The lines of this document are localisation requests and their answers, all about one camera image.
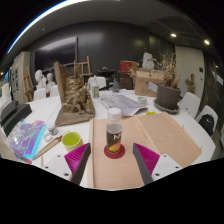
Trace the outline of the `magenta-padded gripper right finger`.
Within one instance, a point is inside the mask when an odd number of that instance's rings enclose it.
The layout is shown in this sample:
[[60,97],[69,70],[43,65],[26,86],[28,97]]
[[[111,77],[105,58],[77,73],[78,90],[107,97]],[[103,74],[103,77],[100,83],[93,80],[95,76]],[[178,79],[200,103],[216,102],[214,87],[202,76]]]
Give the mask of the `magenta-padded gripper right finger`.
[[137,143],[133,144],[133,154],[145,185],[182,169],[168,154],[159,155]]

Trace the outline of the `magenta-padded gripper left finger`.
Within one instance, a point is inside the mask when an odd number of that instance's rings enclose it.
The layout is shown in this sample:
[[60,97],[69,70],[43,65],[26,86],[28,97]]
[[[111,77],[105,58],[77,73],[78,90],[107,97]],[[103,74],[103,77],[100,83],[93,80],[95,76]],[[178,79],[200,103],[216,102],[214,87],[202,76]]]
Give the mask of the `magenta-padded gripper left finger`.
[[71,181],[76,185],[79,185],[81,183],[90,153],[91,144],[84,144],[66,155],[56,155],[43,166],[43,169],[56,176]]

